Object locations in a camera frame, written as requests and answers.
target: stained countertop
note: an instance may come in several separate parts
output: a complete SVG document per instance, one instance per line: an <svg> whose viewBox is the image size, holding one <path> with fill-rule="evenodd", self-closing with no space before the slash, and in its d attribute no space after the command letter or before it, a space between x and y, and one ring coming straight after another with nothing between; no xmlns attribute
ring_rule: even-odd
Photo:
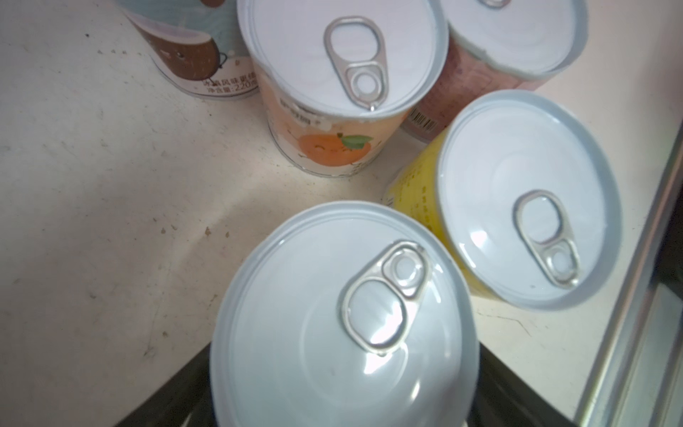
<svg viewBox="0 0 683 427"><path fill-rule="evenodd" d="M683 118L683 3L590 0L581 58L537 92L595 135L624 211L619 261L555 313L473 298L481 341L573 417ZM275 147L259 95L172 87L113 2L0 4L0 413L109 426L210 341L249 252L322 202L378 201L423 148L398 132L326 179Z"/></svg>

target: barcode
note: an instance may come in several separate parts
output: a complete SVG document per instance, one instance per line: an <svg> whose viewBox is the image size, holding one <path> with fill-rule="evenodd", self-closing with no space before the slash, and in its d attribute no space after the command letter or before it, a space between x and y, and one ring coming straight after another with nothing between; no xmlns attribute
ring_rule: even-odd
<svg viewBox="0 0 683 427"><path fill-rule="evenodd" d="M415 126L418 126L427 132L429 132L436 126L436 122L430 118L427 118L424 114L420 113L417 110L417 107L414 107L413 110L410 111L410 114L408 114L408 119Z"/></svg>

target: coconut can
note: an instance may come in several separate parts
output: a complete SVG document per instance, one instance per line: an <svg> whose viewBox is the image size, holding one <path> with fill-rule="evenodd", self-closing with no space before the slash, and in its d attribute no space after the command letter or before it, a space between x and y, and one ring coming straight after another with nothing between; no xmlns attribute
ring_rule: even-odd
<svg viewBox="0 0 683 427"><path fill-rule="evenodd" d="M446 244L472 294L525 309L586 301L621 244L619 194L598 144L571 113L521 89L462 110L383 202Z"/></svg>
<svg viewBox="0 0 683 427"><path fill-rule="evenodd" d="M301 212L254 249L210 354L220 427L461 426L478 368L467 286L446 248L367 202Z"/></svg>
<svg viewBox="0 0 683 427"><path fill-rule="evenodd" d="M238 99L258 84L240 34L235 0L117 0L147 41L161 74L178 89Z"/></svg>
<svg viewBox="0 0 683 427"><path fill-rule="evenodd" d="M588 38L583 0L444 0L448 56L402 128L432 141L463 108L500 89L535 90L571 65Z"/></svg>
<svg viewBox="0 0 683 427"><path fill-rule="evenodd" d="M446 57L438 1L238 0L238 17L275 143L319 176L375 159Z"/></svg>

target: can lid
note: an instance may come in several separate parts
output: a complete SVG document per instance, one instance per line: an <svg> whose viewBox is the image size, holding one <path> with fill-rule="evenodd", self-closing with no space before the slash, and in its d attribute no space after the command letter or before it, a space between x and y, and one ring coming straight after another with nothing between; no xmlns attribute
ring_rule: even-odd
<svg viewBox="0 0 683 427"><path fill-rule="evenodd" d="M445 61L436 0L240 0L238 15L252 58L318 113L399 113L428 92Z"/></svg>
<svg viewBox="0 0 683 427"><path fill-rule="evenodd" d="M555 103L524 90L472 102L437 174L454 249L501 298L561 309L607 280L621 244L617 185L587 129Z"/></svg>
<svg viewBox="0 0 683 427"><path fill-rule="evenodd" d="M478 363L469 295L444 246L399 212L335 202L285 222L245 260L210 374L223 427L460 425Z"/></svg>
<svg viewBox="0 0 683 427"><path fill-rule="evenodd" d="M583 0L444 0L443 9L458 44L526 80L567 68L588 39Z"/></svg>

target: orange can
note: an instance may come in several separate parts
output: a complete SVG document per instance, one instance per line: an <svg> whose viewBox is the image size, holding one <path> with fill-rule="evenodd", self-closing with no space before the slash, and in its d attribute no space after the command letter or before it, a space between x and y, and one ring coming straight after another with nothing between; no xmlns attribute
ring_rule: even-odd
<svg viewBox="0 0 683 427"><path fill-rule="evenodd" d="M446 58L438 0L238 0L238 17L277 147L319 176L372 162Z"/></svg>
<svg viewBox="0 0 683 427"><path fill-rule="evenodd" d="M402 128L432 141L470 102L500 89L535 90L579 57L583 0L444 0L451 37L441 75Z"/></svg>

